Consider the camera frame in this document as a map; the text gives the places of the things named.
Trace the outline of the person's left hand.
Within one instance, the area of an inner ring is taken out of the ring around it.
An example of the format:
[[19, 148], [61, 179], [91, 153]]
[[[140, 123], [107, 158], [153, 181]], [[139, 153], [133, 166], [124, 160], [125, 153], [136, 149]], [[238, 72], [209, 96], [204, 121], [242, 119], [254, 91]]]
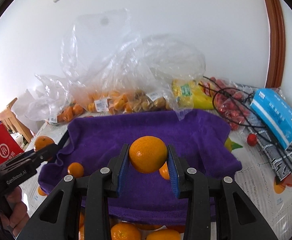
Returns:
[[11, 228], [11, 232], [14, 237], [17, 237], [22, 229], [25, 227], [29, 220], [29, 215], [27, 213], [27, 207], [22, 202], [22, 189], [18, 186], [13, 191], [5, 196], [9, 207], [12, 208], [12, 213], [10, 218], [7, 218], [2, 212], [0, 212], [0, 217], [4, 229]]

